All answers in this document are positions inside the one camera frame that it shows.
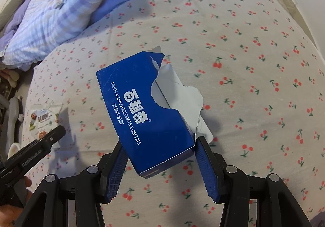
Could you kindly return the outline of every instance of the bedsheet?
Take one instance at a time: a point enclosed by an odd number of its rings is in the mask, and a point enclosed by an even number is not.
[[[213,151],[246,174],[279,174],[309,219],[325,209],[324,60],[275,0],[132,0],[57,47],[35,67],[22,140],[32,140],[32,104],[63,102],[67,135],[28,173],[32,190],[48,173],[75,175],[113,150],[95,72],[157,45],[163,63],[202,93]],[[129,162],[102,208],[109,227],[208,227],[223,206],[207,196],[193,156],[150,179]]]

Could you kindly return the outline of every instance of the blue gripper pad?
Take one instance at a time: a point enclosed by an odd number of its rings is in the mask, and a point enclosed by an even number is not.
[[[208,196],[213,199],[213,202],[218,202],[220,194],[218,191],[217,176],[214,173],[203,145],[199,140],[196,140],[195,157],[196,161],[198,162]]]
[[[115,164],[110,173],[109,180],[107,183],[108,188],[107,188],[106,198],[108,203],[110,203],[112,201],[112,198],[116,197],[117,195],[117,191],[119,190],[119,186],[122,181],[122,176],[125,171],[127,160],[129,160],[129,157],[126,151],[122,148],[115,161]]]

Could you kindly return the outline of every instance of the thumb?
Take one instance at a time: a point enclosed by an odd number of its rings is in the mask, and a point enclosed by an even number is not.
[[[11,222],[18,219],[20,213],[22,208],[11,205],[0,206],[0,226],[10,226]]]

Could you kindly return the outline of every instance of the silver screw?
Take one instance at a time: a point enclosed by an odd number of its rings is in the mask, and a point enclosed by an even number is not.
[[[48,175],[45,180],[46,182],[51,183],[55,180],[55,175]]]
[[[233,165],[228,165],[225,169],[227,170],[228,173],[234,174],[237,172],[237,167]]]
[[[97,171],[98,171],[98,167],[95,165],[92,165],[92,166],[88,167],[88,169],[87,169],[87,172],[90,174],[97,173]]]
[[[280,180],[280,178],[277,174],[271,174],[271,175],[269,175],[269,178],[273,182],[278,182]]]

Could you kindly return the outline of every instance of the nut illustration on packet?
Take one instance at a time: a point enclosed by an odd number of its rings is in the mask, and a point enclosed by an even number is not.
[[[59,114],[62,105],[62,103],[32,105],[29,130],[36,140],[42,139],[47,133],[59,125]]]

